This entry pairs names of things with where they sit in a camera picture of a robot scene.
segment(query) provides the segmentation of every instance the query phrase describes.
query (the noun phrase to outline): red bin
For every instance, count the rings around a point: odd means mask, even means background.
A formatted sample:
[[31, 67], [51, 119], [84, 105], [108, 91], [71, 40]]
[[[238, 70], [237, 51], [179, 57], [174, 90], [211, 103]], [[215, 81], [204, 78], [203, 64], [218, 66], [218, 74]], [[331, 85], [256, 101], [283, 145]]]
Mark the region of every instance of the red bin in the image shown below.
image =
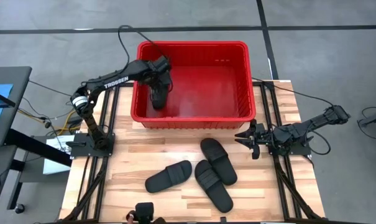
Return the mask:
[[[170, 59], [173, 89], [162, 110], [154, 110], [147, 85], [134, 83], [131, 116], [146, 128], [234, 129], [254, 119], [249, 49], [239, 41], [158, 41]], [[137, 58], [156, 60], [150, 42]]]

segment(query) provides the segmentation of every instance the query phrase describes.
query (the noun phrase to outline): black slipper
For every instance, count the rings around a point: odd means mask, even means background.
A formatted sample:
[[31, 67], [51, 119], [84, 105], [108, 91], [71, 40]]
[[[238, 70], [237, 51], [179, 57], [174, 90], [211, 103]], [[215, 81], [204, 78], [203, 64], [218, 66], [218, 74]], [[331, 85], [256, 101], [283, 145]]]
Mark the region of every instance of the black slipper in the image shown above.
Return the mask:
[[233, 208], [231, 196], [208, 161], [202, 160], [196, 165], [195, 177], [220, 212], [226, 213]]
[[149, 177], [145, 181], [145, 188], [150, 193], [156, 193], [189, 179], [192, 174], [192, 164], [189, 161], [181, 161]]
[[215, 139], [206, 138], [200, 143], [201, 151], [225, 185], [237, 181], [237, 175], [223, 146]]

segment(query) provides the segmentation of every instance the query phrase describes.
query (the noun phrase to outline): wooden table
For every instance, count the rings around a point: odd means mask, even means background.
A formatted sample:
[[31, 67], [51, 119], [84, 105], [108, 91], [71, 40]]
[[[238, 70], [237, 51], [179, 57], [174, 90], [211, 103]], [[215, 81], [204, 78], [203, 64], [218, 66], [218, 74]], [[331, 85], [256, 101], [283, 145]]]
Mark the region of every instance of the wooden table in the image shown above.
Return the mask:
[[[275, 85], [292, 90], [290, 81], [275, 81]], [[253, 88], [257, 110], [255, 118], [259, 123], [265, 123], [260, 89]], [[283, 124], [300, 121], [294, 94], [278, 88], [276, 94]], [[267, 95], [273, 123], [276, 123], [270, 93]], [[94, 112], [97, 121], [103, 95], [99, 99]], [[109, 97], [106, 120], [109, 120], [111, 99], [112, 96]], [[131, 99], [132, 87], [121, 88], [114, 124], [116, 143], [109, 159], [100, 222], [124, 222], [128, 211], [133, 210], [139, 202], [153, 202], [155, 217], [164, 217], [169, 222], [219, 222], [223, 216], [229, 222], [283, 220], [273, 160], [267, 148], [261, 146], [260, 159], [252, 160], [251, 151], [234, 141], [235, 133], [245, 131], [248, 123], [235, 130], [145, 129], [130, 116]], [[199, 146], [203, 138], [215, 138], [224, 146], [237, 173], [237, 182], [226, 187], [234, 202], [233, 209], [228, 213], [221, 213], [215, 208], [193, 174], [185, 183], [163, 192], [150, 194], [145, 190], [146, 178], [170, 164], [186, 159], [195, 168], [204, 159]], [[290, 156], [290, 160], [297, 190], [318, 215], [324, 216], [312, 165], [303, 156]], [[73, 161], [60, 218], [67, 216], [76, 205], [85, 161], [84, 157]], [[287, 189], [286, 195], [290, 216], [294, 217], [291, 195]], [[91, 198], [89, 218], [93, 217], [95, 198], [96, 192]]]

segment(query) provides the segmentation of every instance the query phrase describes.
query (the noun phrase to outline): electrical wire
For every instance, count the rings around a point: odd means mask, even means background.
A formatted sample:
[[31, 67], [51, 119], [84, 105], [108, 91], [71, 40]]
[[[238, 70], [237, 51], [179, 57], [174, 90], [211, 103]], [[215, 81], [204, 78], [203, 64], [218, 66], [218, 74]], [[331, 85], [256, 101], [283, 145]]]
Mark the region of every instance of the electrical wire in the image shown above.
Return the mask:
[[62, 135], [64, 129], [69, 130], [69, 129], [66, 128], [66, 126], [67, 126], [67, 124], [68, 124], [68, 120], [70, 119], [70, 116], [71, 116], [73, 113], [75, 113], [75, 112], [76, 112], [76, 111], [73, 110], [72, 112], [69, 113], [69, 115], [68, 115], [67, 118], [66, 118], [65, 124], [63, 125], [63, 128], [62, 128], [61, 132], [59, 133], [59, 135]]
[[[119, 38], [119, 42], [121, 44], [121, 47], [123, 48], [124, 52], [127, 55], [127, 61], [126, 61], [126, 64], [124, 65], [123, 69], [120, 70], [118, 73], [124, 72], [124, 70], [127, 68], [128, 64], [130, 63], [130, 54], [128, 53], [126, 46], [124, 45], [123, 41], [121, 40], [121, 35], [120, 35], [121, 30], [125, 29], [125, 28], [133, 30], [134, 32], [139, 34], [141, 37], [143, 37], [145, 40], [149, 41], [161, 55], [163, 55], [165, 58], [167, 58], [167, 60], [169, 60], [169, 58], [163, 53], [163, 51], [160, 49], [160, 47], [154, 41], [150, 40], [143, 33], [141, 33], [139, 30], [137, 30], [137, 29], [135, 29], [135, 28], [133, 28], [132, 26], [129, 26], [129, 25], [121, 25], [121, 26], [119, 26], [119, 28], [117, 30], [117, 37]], [[81, 82], [81, 85], [83, 85], [84, 83], [94, 83], [94, 82], [96, 82], [96, 81], [89, 81], [88, 80], [88, 81]], [[168, 92], [171, 92], [173, 90], [173, 87], [174, 87], [174, 84], [173, 84], [173, 81], [171, 80], [170, 88], [168, 89]]]
[[368, 109], [376, 109], [376, 106], [368, 106], [368, 107], [362, 109], [362, 115], [363, 115], [363, 117], [365, 117], [365, 118], [367, 118], [367, 117], [366, 117], [366, 115], [364, 114], [364, 111], [366, 111], [366, 110], [368, 110]]
[[[45, 124], [45, 121], [47, 120], [47, 118], [43, 118], [43, 119], [41, 119], [41, 118], [36, 118], [35, 116], [31, 116], [31, 115], [29, 115], [29, 114], [25, 114], [23, 111], [19, 111], [19, 110], [18, 110], [18, 113], [21, 113], [21, 114], [23, 114], [24, 116], [27, 116], [28, 118], [33, 119], [33, 120], [35, 120], [35, 121], [37, 121], [37, 122], [39, 122], [39, 123], [42, 123], [42, 124]], [[80, 126], [72, 127], [72, 128], [62, 128], [62, 127], [54, 126], [54, 128], [56, 128], [57, 131], [71, 131], [71, 130], [77, 130], [77, 129], [80, 129]]]
[[69, 128], [68, 128], [69, 134], [73, 134], [72, 128], [75, 127], [76, 125], [78, 125], [78, 123], [69, 125]]
[[362, 127], [360, 127], [360, 124], [359, 124], [359, 123], [360, 123], [362, 120], [363, 120], [363, 119], [360, 119], [360, 120], [357, 121], [357, 126], [359, 127], [359, 130], [362, 131], [362, 133], [365, 134], [367, 137], [372, 138], [372, 139], [376, 139], [376, 137], [373, 137], [373, 136], [371, 136], [371, 135], [365, 133], [365, 132], [363, 131]]
[[41, 86], [41, 87], [43, 87], [43, 88], [46, 88], [46, 89], [48, 89], [48, 90], [54, 91], [55, 93], [59, 93], [59, 94], [65, 95], [65, 96], [71, 96], [71, 95], [69, 95], [69, 94], [67, 94], [67, 93], [62, 93], [61, 91], [54, 90], [54, 89], [49, 88], [49, 87], [47, 87], [47, 86], [41, 85], [41, 84], [39, 84], [39, 83], [37, 83], [37, 82], [33, 82], [32, 80], [29, 80], [29, 82], [34, 83], [34, 84], [36, 84], [36, 85], [38, 85], [38, 86]]
[[327, 144], [327, 147], [328, 147], [328, 150], [327, 150], [326, 152], [317, 152], [317, 151], [313, 150], [313, 149], [310, 147], [311, 151], [312, 151], [313, 153], [315, 153], [315, 154], [317, 154], [317, 155], [321, 155], [321, 156], [325, 156], [325, 155], [329, 154], [329, 153], [331, 152], [331, 145], [330, 145], [329, 141], [327, 141], [327, 139], [326, 139], [323, 135], [319, 134], [317, 131], [313, 131], [313, 130], [311, 130], [310, 132], [315, 133], [316, 135], [318, 135], [319, 137], [321, 137], [321, 138], [324, 140], [324, 142]]
[[[265, 81], [263, 81], [263, 80], [261, 80], [261, 79], [259, 79], [259, 78], [253, 78], [253, 77], [251, 77], [251, 78], [254, 79], [254, 80], [260, 81], [260, 82], [265, 82]], [[276, 87], [276, 88], [278, 88], [278, 89], [281, 89], [281, 90], [286, 90], [286, 91], [289, 91], [289, 92], [292, 92], [292, 93], [296, 93], [296, 94], [301, 95], [301, 96], [306, 96], [306, 97], [308, 97], [308, 98], [312, 98], [312, 99], [316, 99], [316, 100], [323, 101], [323, 102], [325, 102], [325, 103], [330, 104], [332, 107], [334, 107], [334, 105], [333, 105], [332, 103], [330, 103], [329, 101], [327, 101], [327, 100], [325, 100], [325, 99], [322, 99], [322, 98], [319, 98], [319, 97], [315, 97], [315, 96], [309, 96], [309, 95], [307, 95], [307, 94], [300, 93], [300, 92], [297, 92], [297, 91], [294, 91], [294, 90], [288, 90], [288, 89], [286, 89], [286, 88], [282, 88], [282, 87], [276, 86], [276, 85], [274, 85], [274, 84], [272, 84], [272, 83], [270, 83], [270, 82], [266, 82], [266, 83], [269, 84], [269, 85], [272, 85], [273, 87]]]
[[53, 134], [55, 134], [54, 131], [49, 131], [47, 134], [45, 134], [45, 136], [52, 136]]
[[40, 113], [38, 113], [38, 112], [33, 108], [32, 104], [30, 103], [30, 101], [29, 101], [28, 99], [26, 99], [26, 98], [24, 98], [24, 97], [23, 97], [23, 99], [26, 100], [26, 102], [29, 104], [30, 108], [32, 108], [32, 110], [33, 110], [35, 113], [37, 113], [38, 115], [41, 115], [42, 117], [34, 116], [34, 115], [32, 115], [31, 113], [27, 112], [26, 110], [23, 110], [22, 108], [19, 108], [19, 109], [18, 109], [18, 112], [19, 112], [19, 113], [21, 113], [21, 114], [23, 114], [23, 115], [25, 115], [25, 116], [28, 116], [29, 118], [32, 118], [32, 119], [34, 119], [34, 120], [36, 120], [37, 122], [40, 122], [40, 123], [45, 123], [46, 120], [48, 120], [48, 122], [51, 123], [51, 121], [50, 121], [51, 119], [57, 119], [57, 118], [60, 118], [60, 117], [62, 117], [62, 116], [68, 115], [68, 117], [67, 117], [67, 119], [66, 119], [66, 121], [65, 121], [65, 124], [63, 125], [63, 128], [59, 128], [59, 127], [57, 127], [57, 129], [61, 129], [61, 131], [67, 131], [67, 130], [68, 130], [68, 128], [66, 128], [66, 125], [67, 125], [68, 120], [70, 119], [70, 116], [71, 116], [73, 113], [75, 113], [75, 110], [74, 110], [74, 109], [72, 109], [72, 110], [70, 110], [68, 113], [62, 114], [62, 115], [60, 115], [60, 116], [56, 116], [56, 117], [54, 117], [54, 118], [49, 118], [47, 115], [44, 115], [44, 114], [40, 114]]
[[40, 114], [39, 112], [37, 112], [37, 111], [33, 108], [32, 104], [30, 103], [29, 100], [27, 100], [27, 99], [24, 98], [24, 97], [22, 97], [22, 99], [24, 99], [24, 100], [29, 104], [30, 108], [32, 108], [32, 110], [33, 110], [36, 114], [38, 114], [38, 115], [40, 115], [40, 116], [43, 116], [43, 117], [45, 117], [45, 118], [47, 118], [47, 119], [49, 120], [50, 127], [52, 128], [53, 132], [55, 133], [55, 137], [56, 137], [56, 139], [57, 139], [57, 141], [58, 141], [58, 143], [59, 143], [60, 150], [63, 151], [63, 152], [66, 152], [66, 150], [62, 147], [61, 141], [60, 141], [59, 138], [58, 138], [57, 132], [56, 132], [55, 128], [53, 127], [50, 118], [49, 118], [47, 115]]
[[[366, 111], [366, 110], [368, 110], [368, 109], [376, 109], [376, 106], [368, 106], [368, 107], [362, 109], [362, 115], [363, 115], [364, 118], [367, 118], [367, 116], [364, 114], [364, 111]], [[360, 122], [361, 122], [362, 120], [363, 120], [363, 119], [360, 119], [360, 120], [357, 121], [357, 126], [359, 127], [359, 130], [362, 131], [362, 133], [365, 134], [367, 137], [372, 138], [372, 139], [376, 139], [376, 137], [373, 137], [373, 136], [371, 136], [371, 135], [365, 133], [365, 132], [363, 131], [362, 127], [360, 127]]]

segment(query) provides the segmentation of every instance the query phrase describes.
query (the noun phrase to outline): gray floor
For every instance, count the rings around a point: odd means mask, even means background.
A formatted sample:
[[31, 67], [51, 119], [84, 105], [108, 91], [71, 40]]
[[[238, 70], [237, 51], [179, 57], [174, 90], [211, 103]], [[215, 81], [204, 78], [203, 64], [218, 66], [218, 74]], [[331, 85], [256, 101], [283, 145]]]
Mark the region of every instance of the gray floor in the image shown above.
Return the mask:
[[[374, 25], [376, 0], [263, 0], [269, 26]], [[0, 30], [161, 26], [257, 26], [255, 1], [0, 0]], [[241, 40], [250, 50], [253, 77], [270, 78], [261, 31], [156, 32], [153, 40]], [[135, 57], [142, 39], [123, 34]], [[331, 143], [327, 156], [314, 156], [315, 173], [328, 218], [376, 223], [376, 140], [357, 128], [360, 111], [376, 106], [376, 30], [270, 31], [280, 79], [296, 91], [342, 105], [352, 116], [343, 126], [320, 130]], [[120, 68], [126, 59], [116, 34], [0, 35], [0, 66], [28, 65], [31, 80], [71, 93], [91, 77]], [[70, 110], [67, 97], [29, 84], [24, 95], [37, 111], [56, 116]], [[301, 118], [320, 114], [327, 105], [297, 96]], [[29, 110], [23, 102], [22, 108]], [[65, 118], [55, 124], [63, 124]], [[26, 134], [49, 130], [17, 115], [13, 127]], [[376, 134], [376, 127], [369, 132]], [[321, 150], [324, 143], [314, 140]], [[66, 181], [25, 184], [19, 203], [25, 213], [5, 210], [15, 173], [10, 173], [0, 201], [0, 223], [50, 222], [62, 203]]]

